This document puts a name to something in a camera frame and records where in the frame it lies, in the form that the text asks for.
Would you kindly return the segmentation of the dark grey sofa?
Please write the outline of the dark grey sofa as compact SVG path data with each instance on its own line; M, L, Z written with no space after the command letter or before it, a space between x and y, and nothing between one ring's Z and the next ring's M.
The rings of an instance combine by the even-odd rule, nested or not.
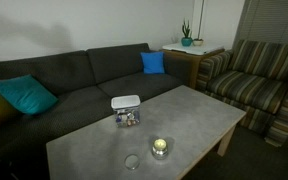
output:
M146 74L146 43L0 62L0 80L31 75L57 98L41 114L7 116L0 125L0 180L49 180L46 143L112 114L111 98L146 101L189 83L189 62L164 56L163 74Z

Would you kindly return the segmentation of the small white plant pot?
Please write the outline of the small white plant pot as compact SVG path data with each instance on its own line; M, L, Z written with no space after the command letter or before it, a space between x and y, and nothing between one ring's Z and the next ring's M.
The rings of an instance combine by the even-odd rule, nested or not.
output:
M194 46L201 46L203 44L204 40L203 39L193 39L193 45Z

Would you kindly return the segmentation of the teal pot with plant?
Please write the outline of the teal pot with plant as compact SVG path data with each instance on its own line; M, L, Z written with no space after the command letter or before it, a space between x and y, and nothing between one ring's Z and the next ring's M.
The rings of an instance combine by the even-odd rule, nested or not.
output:
M182 33L183 37L181 39L181 44L184 47L189 47L192 44L192 38L191 38L190 24L189 21L187 20L183 20Z

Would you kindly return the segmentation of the white container lid with button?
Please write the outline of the white container lid with button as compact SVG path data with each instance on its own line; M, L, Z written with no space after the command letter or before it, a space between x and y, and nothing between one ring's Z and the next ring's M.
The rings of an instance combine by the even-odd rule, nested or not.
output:
M111 99L113 109L123 109L139 106L141 100L138 95L119 96Z

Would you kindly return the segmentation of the teal cushion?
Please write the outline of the teal cushion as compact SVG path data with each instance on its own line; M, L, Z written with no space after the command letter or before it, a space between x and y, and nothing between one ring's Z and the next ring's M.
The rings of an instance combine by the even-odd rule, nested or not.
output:
M40 114L58 99L32 75L0 80L0 94L17 110L24 114Z

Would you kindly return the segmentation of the wooden side table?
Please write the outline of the wooden side table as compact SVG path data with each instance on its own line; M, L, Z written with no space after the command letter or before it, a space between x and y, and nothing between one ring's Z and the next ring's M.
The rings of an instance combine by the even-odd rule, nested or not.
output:
M223 52L224 49L204 55L187 54L180 51L164 50L164 66L167 74L180 79L184 85L195 89L200 61Z

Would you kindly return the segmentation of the blue cushion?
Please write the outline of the blue cushion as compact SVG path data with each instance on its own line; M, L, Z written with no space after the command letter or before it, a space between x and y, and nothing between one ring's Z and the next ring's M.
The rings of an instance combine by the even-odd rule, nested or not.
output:
M164 74L163 52L141 53L145 74Z

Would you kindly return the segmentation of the clear jar with snacks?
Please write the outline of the clear jar with snacks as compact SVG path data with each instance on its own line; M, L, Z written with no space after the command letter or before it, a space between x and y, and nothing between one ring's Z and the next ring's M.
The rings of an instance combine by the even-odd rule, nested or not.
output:
M140 123L139 107L114 108L114 118L118 127L130 127Z

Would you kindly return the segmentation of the round metal candle lid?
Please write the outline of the round metal candle lid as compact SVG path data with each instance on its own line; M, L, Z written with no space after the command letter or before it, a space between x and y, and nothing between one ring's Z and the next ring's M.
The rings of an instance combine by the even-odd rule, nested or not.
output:
M135 170L140 165L139 157L136 154L129 154L124 160L124 165L129 170Z

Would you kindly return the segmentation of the grey coffee table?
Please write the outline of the grey coffee table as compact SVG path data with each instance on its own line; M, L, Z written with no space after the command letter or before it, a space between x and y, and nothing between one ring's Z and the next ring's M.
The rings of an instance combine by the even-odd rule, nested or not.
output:
M51 180L176 180L187 174L214 146L224 155L236 124L246 113L186 86L140 105L140 123L118 128L112 117L47 143ZM168 155L152 155L164 139ZM129 170L124 160L139 157Z

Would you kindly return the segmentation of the glass candle jar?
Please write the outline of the glass candle jar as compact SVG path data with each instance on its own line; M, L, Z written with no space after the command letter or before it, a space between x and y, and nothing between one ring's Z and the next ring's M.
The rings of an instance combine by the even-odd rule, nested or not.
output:
M152 155L155 159L163 160L168 155L167 142L164 139L156 139L152 146Z

